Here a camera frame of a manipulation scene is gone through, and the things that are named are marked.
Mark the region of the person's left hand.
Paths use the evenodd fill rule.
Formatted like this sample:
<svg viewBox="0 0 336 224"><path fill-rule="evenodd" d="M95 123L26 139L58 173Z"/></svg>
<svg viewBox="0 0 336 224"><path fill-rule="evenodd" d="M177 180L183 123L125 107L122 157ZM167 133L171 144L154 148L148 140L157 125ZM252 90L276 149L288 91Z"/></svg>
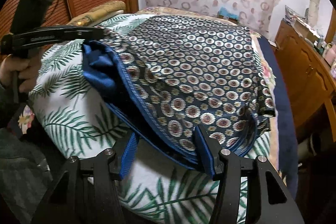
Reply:
<svg viewBox="0 0 336 224"><path fill-rule="evenodd" d="M18 89L21 93L29 93L36 85L38 71L41 68L43 50L40 50L31 59L20 59L8 55L1 63L1 85L9 88L13 83L14 73L22 81Z"/></svg>

